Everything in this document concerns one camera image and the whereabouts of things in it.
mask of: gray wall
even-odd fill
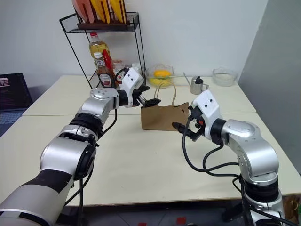
[[[301,1],[269,0],[239,84],[301,172]]]

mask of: red object on floor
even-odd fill
[[[186,217],[177,218],[177,225],[185,225],[186,224]]]

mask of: yellow oil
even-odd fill
[[[91,56],[94,58],[94,53],[99,52],[99,53],[103,53],[103,50],[106,49],[109,56],[110,56],[110,50],[108,45],[103,42],[103,41],[94,41],[91,42],[89,45],[89,49],[90,49],[90,53]]]

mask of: laptop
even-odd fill
[[[0,137],[31,104],[22,73],[0,75]]]

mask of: yellow fruit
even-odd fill
[[[169,70],[166,70],[166,69],[157,69],[154,72],[154,76],[155,76],[155,78],[166,78],[166,77],[171,76],[171,73]]]

